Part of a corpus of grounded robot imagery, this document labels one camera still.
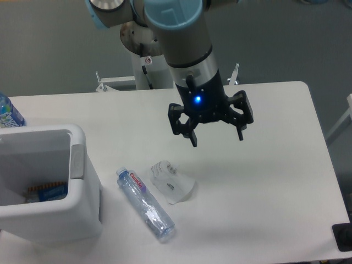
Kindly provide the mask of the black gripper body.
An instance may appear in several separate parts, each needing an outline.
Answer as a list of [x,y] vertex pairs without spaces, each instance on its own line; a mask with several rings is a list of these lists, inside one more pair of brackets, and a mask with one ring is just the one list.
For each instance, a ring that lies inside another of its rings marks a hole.
[[189,117],[187,124],[224,121],[235,123],[234,111],[228,103],[219,72],[202,85],[195,85],[194,78],[184,86],[176,85],[182,105],[175,105],[175,124],[180,124],[182,114]]

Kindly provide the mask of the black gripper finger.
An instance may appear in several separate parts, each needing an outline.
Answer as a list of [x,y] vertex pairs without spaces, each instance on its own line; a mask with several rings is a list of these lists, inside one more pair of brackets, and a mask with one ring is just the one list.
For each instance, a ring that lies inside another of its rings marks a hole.
[[186,139],[190,139],[192,146],[197,146],[197,137],[194,129],[198,125],[198,121],[189,117],[185,123],[180,121],[182,114],[185,114],[184,106],[176,103],[171,103],[168,107],[168,119],[174,135],[180,135]]
[[239,140],[243,141],[243,130],[248,124],[254,122],[252,107],[246,92],[240,90],[232,97],[226,96],[220,110],[220,120],[235,126]]

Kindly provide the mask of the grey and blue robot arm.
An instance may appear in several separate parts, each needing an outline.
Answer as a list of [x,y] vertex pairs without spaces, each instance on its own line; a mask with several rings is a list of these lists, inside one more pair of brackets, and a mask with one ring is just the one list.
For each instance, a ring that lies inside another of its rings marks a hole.
[[175,135],[197,144],[198,124],[223,121],[238,134],[254,121],[245,91],[229,97],[213,54],[204,13],[223,1],[87,1],[87,9],[100,28],[136,23],[150,31],[144,38],[134,32],[138,51],[152,46],[160,51],[180,94],[168,118]]

